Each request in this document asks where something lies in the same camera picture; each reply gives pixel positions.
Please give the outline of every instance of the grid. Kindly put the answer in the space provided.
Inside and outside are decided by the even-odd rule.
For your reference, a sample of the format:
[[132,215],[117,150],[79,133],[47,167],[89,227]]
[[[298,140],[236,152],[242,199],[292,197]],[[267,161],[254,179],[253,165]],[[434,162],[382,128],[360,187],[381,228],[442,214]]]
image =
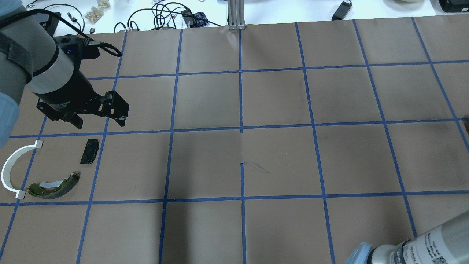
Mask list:
[[[324,201],[324,216],[325,216],[325,225],[326,225],[326,230],[327,230],[327,237],[328,237],[328,245],[329,245],[329,250],[330,250],[330,255],[331,255],[331,262],[334,264],[336,263],[335,261],[335,256],[334,256],[334,248],[333,248],[333,236],[331,233],[331,224],[330,224],[330,218],[329,218],[329,210],[328,210],[328,203],[327,200],[329,198],[346,198],[346,197],[381,197],[381,196],[401,196],[404,199],[405,207],[407,210],[408,214],[408,220],[410,222],[411,230],[413,233],[413,236],[417,236],[417,231],[416,227],[414,225],[414,220],[412,217],[412,212],[409,206],[408,202],[408,196],[413,196],[413,195],[439,195],[439,194],[469,194],[469,190],[445,190],[445,191],[406,191],[406,188],[404,186],[402,177],[401,177],[401,172],[400,168],[398,165],[398,160],[396,158],[396,153],[394,151],[393,147],[393,142],[391,140],[391,135],[388,130],[388,124],[410,124],[410,123],[439,123],[439,122],[454,122],[457,125],[457,128],[459,130],[459,133],[462,137],[462,140],[464,142],[464,145],[466,149],[469,151],[469,144],[465,136],[465,132],[462,129],[460,122],[461,121],[467,121],[467,118],[462,118],[458,117],[455,113],[455,110],[453,109],[449,97],[445,92],[445,89],[443,87],[443,84],[437,74],[437,71],[435,69],[435,64],[457,64],[457,63],[468,63],[469,60],[451,60],[451,61],[438,61],[434,62],[431,60],[429,52],[427,50],[427,47],[424,43],[424,40],[421,36],[421,33],[419,31],[419,28],[415,22],[414,18],[411,18],[413,26],[415,28],[415,31],[418,34],[419,40],[421,42],[421,45],[425,51],[425,55],[428,59],[426,62],[404,62],[404,63],[379,63],[379,64],[370,64],[367,59],[367,54],[365,53],[365,48],[362,43],[362,38],[359,32],[359,29],[357,27],[357,24],[355,21],[353,21],[353,26],[356,31],[356,37],[358,39],[360,49],[363,54],[363,59],[364,59],[364,64],[356,64],[356,65],[332,65],[332,66],[314,66],[314,67],[307,67],[305,63],[305,58],[304,58],[304,52],[303,52],[303,43],[302,43],[302,38],[300,36],[300,31],[298,28],[298,24],[295,23],[295,29],[296,29],[296,35],[298,38],[298,46],[300,49],[300,55],[301,55],[301,61],[302,61],[302,67],[296,67],[296,68],[281,68],[281,69],[257,69],[257,70],[243,70],[242,69],[242,31],[238,32],[238,55],[239,55],[239,69],[237,71],[210,71],[210,72],[192,72],[192,73],[180,73],[180,60],[181,60],[181,49],[182,49],[182,42],[183,42],[183,36],[184,36],[184,30],[180,31],[179,34],[179,42],[178,42],[178,52],[177,52],[177,65],[176,65],[176,71],[174,74],[150,74],[150,75],[132,75],[132,76],[121,76],[119,75],[119,71],[121,68],[121,62],[122,62],[122,57],[119,59],[119,64],[117,67],[117,72],[114,77],[103,77],[103,78],[89,78],[90,80],[101,80],[101,79],[113,79],[113,90],[116,89],[116,84],[119,79],[124,79],[124,78],[148,78],[148,77],[164,77],[164,76],[172,76],[175,77],[175,82],[174,82],[174,95],[173,95],[173,102],[172,102],[172,113],[171,113],[171,127],[169,130],[158,130],[158,131],[152,131],[152,130],[146,130],[146,131],[126,131],[126,132],[108,132],[108,123],[109,120],[106,120],[105,127],[103,132],[91,132],[91,133],[67,133],[67,134],[43,134],[44,126],[46,124],[46,118],[44,118],[41,126],[41,130],[39,134],[35,135],[15,135],[11,136],[10,138],[35,138],[35,139],[41,139],[41,138],[52,138],[52,137],[74,137],[74,136],[102,136],[102,141],[99,149],[99,155],[96,160],[96,170],[94,174],[94,179],[92,182],[91,186],[91,193],[89,196],[88,201],[74,201],[74,202],[21,202],[17,200],[14,203],[0,203],[1,207],[14,207],[13,214],[11,216],[11,220],[8,225],[8,230],[5,235],[5,238],[3,240],[2,248],[0,251],[0,259],[3,255],[3,252],[5,250],[5,246],[8,242],[9,238],[9,233],[12,228],[12,225],[15,221],[15,215],[16,211],[19,206],[41,206],[41,205],[87,205],[86,209],[86,216],[84,219],[83,223],[83,230],[81,234],[81,239],[80,239],[80,244],[78,248],[78,254],[76,258],[76,263],[80,263],[81,260],[81,252],[83,249],[83,242],[86,236],[86,230],[87,230],[87,224],[88,224],[88,219],[90,215],[90,210],[92,205],[97,205],[97,204],[132,204],[132,203],[161,203],[163,210],[162,210],[162,219],[161,219],[161,232],[160,232],[160,240],[159,240],[159,262],[163,262],[163,245],[165,242],[165,226],[166,226],[166,210],[167,210],[167,205],[169,203],[181,203],[181,202],[213,202],[213,201],[241,201],[241,217],[242,217],[242,229],[240,232],[242,233],[242,261],[243,263],[247,263],[247,251],[249,250],[246,246],[246,208],[245,208],[245,202],[247,200],[275,200],[275,199],[322,199]],[[125,52],[125,45],[126,45],[126,40],[127,40],[127,33],[124,35],[124,40],[123,40],[123,45],[122,45],[122,53],[124,54]],[[429,120],[399,120],[399,121],[387,121],[380,103],[380,98],[378,96],[378,92],[375,86],[375,82],[373,79],[372,71],[371,69],[374,67],[383,67],[383,66],[403,66],[403,65],[429,65],[432,69],[432,72],[434,74],[434,77],[436,78],[438,85],[441,89],[441,92],[445,98],[445,101],[451,111],[451,115],[453,118],[445,118],[445,119],[429,119]],[[371,82],[371,86],[373,89],[373,93],[376,99],[376,103],[378,105],[379,109],[379,114],[381,116],[381,120],[379,121],[361,121],[361,122],[335,122],[335,123],[316,123],[315,118],[314,118],[314,113],[313,113],[313,108],[312,108],[312,103],[311,103],[311,97],[310,97],[310,86],[308,82],[308,76],[307,76],[307,70],[314,70],[314,69],[338,69],[338,68],[366,68],[369,79]],[[302,70],[303,71],[303,76],[304,76],[304,85],[305,85],[305,92],[308,100],[308,110],[309,110],[309,115],[310,115],[310,123],[309,124],[283,124],[283,125],[259,125],[259,126],[246,126],[243,124],[243,73],[246,72],[269,72],[269,71],[290,71],[290,70]],[[175,129],[174,128],[174,116],[175,116],[175,108],[176,108],[176,100],[177,100],[177,90],[178,90],[178,80],[180,76],[187,76],[187,75],[208,75],[208,74],[228,74],[228,73],[238,73],[239,74],[239,117],[240,117],[240,124],[239,126],[230,126],[230,127],[206,127],[206,128],[189,128],[189,129]],[[387,192],[387,193],[352,193],[352,194],[328,194],[326,192],[326,187],[325,187],[325,181],[324,181],[324,176],[323,176],[323,170],[322,170],[322,163],[321,163],[321,152],[320,152],[320,146],[318,144],[318,138],[317,138],[317,128],[321,126],[345,126],[345,125],[369,125],[369,124],[378,124],[378,125],[383,125],[385,133],[386,133],[386,139],[388,141],[389,149],[391,151],[392,155],[392,160],[393,164],[397,173],[398,181],[400,184],[400,192]],[[172,151],[173,151],[173,140],[174,140],[174,134],[175,133],[180,133],[180,132],[196,132],[196,131],[224,131],[224,130],[239,130],[241,134],[245,130],[252,130],[252,129],[270,129],[270,128],[295,128],[295,127],[310,127],[312,129],[312,135],[314,142],[314,147],[315,147],[315,152],[316,152],[316,159],[317,159],[317,165],[318,165],[318,172],[319,172],[319,179],[320,179],[320,187],[321,187],[321,194],[310,194],[310,195],[262,195],[262,196],[246,196],[245,195],[245,179],[244,179],[244,164],[241,163],[240,165],[240,180],[241,180],[241,196],[230,196],[230,197],[212,197],[212,198],[188,198],[188,199],[169,199],[168,198],[168,189],[169,189],[169,183],[170,183],[170,172],[171,172],[171,160],[172,160]],[[122,200],[122,201],[94,201],[93,200],[93,195],[94,195],[94,189],[98,177],[98,172],[99,172],[99,167],[101,163],[101,157],[103,153],[103,149],[105,146],[106,142],[106,136],[107,135],[117,135],[117,134],[143,134],[143,133],[169,133],[170,134],[170,140],[169,140],[169,151],[168,151],[168,159],[167,159],[167,167],[166,167],[166,182],[165,182],[165,189],[164,189],[164,198],[163,199],[152,199],[152,200]],[[29,162],[29,166],[25,175],[25,178],[23,180],[22,184],[22,189],[25,188],[26,181],[28,179],[28,175],[30,173],[31,166],[33,164],[33,160],[35,158],[35,153],[36,150],[33,151],[32,157]]]

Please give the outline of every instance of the black power adapter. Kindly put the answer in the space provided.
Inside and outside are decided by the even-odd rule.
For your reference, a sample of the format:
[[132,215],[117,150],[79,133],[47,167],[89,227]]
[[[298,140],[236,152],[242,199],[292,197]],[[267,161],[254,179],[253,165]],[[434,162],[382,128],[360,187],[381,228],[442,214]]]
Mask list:
[[335,11],[334,15],[332,16],[332,20],[342,20],[351,8],[352,1],[350,1],[350,3],[342,2],[339,8]]
[[439,0],[439,2],[445,12],[469,12],[469,0]]

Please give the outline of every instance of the green brake shoe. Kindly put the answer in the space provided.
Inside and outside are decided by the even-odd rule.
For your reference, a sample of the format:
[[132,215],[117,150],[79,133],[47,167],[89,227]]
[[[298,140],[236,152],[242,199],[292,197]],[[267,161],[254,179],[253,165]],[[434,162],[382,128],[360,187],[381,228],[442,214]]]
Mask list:
[[55,199],[63,196],[64,194],[68,193],[73,187],[75,187],[76,183],[80,179],[78,176],[78,172],[73,172],[70,177],[64,179],[63,182],[54,189],[45,189],[41,186],[33,183],[28,188],[28,193],[32,196],[42,199]]

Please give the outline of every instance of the white plastic arc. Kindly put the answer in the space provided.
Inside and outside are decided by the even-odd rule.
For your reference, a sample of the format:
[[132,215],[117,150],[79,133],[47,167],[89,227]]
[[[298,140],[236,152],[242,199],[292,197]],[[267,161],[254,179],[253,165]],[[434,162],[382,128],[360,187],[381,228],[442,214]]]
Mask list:
[[17,151],[13,152],[13,154],[7,159],[5,164],[3,165],[3,168],[1,169],[1,182],[3,186],[8,190],[16,193],[16,198],[17,199],[23,199],[24,196],[26,195],[26,192],[23,190],[15,189],[13,186],[11,186],[10,182],[10,173],[11,169],[13,168],[13,165],[15,162],[26,152],[36,149],[36,148],[41,148],[42,147],[42,141],[41,140],[36,140],[34,142],[34,145],[28,145],[24,146]]

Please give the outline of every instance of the black box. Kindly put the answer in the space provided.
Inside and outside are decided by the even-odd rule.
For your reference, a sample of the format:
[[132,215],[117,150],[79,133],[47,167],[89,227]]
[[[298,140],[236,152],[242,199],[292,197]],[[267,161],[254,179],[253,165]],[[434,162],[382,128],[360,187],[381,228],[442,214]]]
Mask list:
[[469,12],[469,0],[439,0],[443,11],[448,13]]

